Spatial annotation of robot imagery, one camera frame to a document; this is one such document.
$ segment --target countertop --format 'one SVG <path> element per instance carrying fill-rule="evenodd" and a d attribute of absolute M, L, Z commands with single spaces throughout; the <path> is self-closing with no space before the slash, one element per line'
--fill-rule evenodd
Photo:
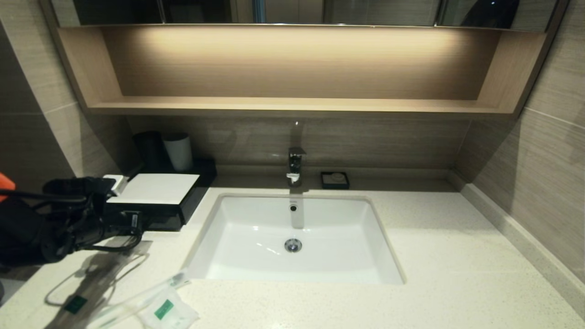
<path fill-rule="evenodd" d="M 429 189 L 400 188 L 408 185 L 402 183 L 394 191 L 305 192 L 307 197 L 369 199 L 405 285 L 192 280 L 177 290 L 201 316 L 192 328 L 585 327 L 559 293 L 461 194 L 445 182 L 434 184 Z M 288 193 L 210 188 L 181 232 L 144 234 L 144 241 L 152 241 L 149 257 L 119 279 L 113 293 L 107 293 L 108 303 L 124 301 L 181 270 L 221 195 Z M 45 299 L 62 303 L 80 284 L 81 279 L 71 275 L 95 254 L 81 251 L 43 266 L 0 308 L 0 328 L 44 328 L 59 310 Z M 131 317 L 116 328 L 143 326 Z"/>

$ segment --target black cup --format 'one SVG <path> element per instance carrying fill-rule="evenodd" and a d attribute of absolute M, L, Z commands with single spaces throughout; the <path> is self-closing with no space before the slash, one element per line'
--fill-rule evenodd
<path fill-rule="evenodd" d="M 132 136 L 145 166 L 145 172 L 166 173 L 172 172 L 173 167 L 164 148 L 160 132 L 146 131 Z"/>

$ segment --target open shelf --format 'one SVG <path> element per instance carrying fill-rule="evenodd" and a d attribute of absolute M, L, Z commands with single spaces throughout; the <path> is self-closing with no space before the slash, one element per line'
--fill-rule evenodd
<path fill-rule="evenodd" d="M 275 97 L 145 97 L 125 96 L 116 101 L 90 107 L 95 114 L 124 115 L 252 115 L 277 111 L 307 116 L 315 112 L 356 112 L 360 114 L 396 113 L 413 116 L 419 113 L 498 115 L 498 108 L 482 106 L 477 101 L 452 100 L 373 100 L 347 98 L 275 98 Z"/>
<path fill-rule="evenodd" d="M 105 115 L 515 118 L 548 32 L 342 26 L 60 28 L 82 107 Z"/>

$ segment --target soap dish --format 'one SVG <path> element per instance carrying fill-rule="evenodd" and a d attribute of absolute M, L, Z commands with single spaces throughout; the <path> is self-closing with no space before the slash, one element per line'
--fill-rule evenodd
<path fill-rule="evenodd" d="M 321 183 L 325 190 L 349 189 L 349 179 L 346 173 L 322 172 Z"/>

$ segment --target white undermount sink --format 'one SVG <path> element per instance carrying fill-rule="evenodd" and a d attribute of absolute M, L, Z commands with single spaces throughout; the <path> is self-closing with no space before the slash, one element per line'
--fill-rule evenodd
<path fill-rule="evenodd" d="M 365 200 L 225 196 L 207 224 L 197 279 L 404 284 Z"/>

